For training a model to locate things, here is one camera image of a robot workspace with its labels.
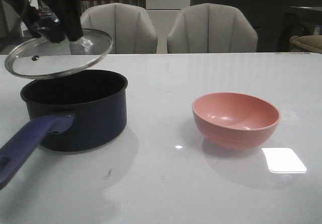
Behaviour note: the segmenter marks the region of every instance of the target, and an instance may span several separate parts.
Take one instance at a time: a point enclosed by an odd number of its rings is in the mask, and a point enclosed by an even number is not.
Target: white chair
[[[167,38],[168,53],[256,52],[257,33],[234,7],[199,4],[182,9]]]
[[[99,5],[87,9],[80,20],[83,28],[112,36],[112,54],[156,53],[156,31],[144,8],[121,3]]]

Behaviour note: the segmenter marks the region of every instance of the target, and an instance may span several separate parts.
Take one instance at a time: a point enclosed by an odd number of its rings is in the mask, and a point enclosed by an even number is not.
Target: bowl
[[[267,101],[240,93],[212,93],[192,104],[196,125],[211,142],[232,150],[261,145],[275,131],[279,110]]]

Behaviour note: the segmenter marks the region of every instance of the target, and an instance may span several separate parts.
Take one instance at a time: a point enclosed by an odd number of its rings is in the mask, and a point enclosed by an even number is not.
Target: pot lid
[[[77,41],[65,39],[51,43],[43,37],[33,38],[9,53],[5,67],[11,74],[22,78],[58,78],[98,63],[112,46],[113,39],[109,34],[94,29],[83,29],[83,37]]]

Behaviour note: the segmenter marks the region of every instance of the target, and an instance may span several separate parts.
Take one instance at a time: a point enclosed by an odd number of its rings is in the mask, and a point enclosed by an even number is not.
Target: saucepan handle
[[[0,149],[0,190],[13,178],[44,137],[68,130],[74,118],[67,115],[41,116],[24,125]]]

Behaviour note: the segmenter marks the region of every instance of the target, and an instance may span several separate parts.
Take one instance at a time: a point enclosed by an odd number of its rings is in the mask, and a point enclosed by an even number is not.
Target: saucepan
[[[116,138],[126,126],[126,87],[123,75],[95,69],[25,85],[31,120],[0,149],[0,189],[39,144],[76,152]]]

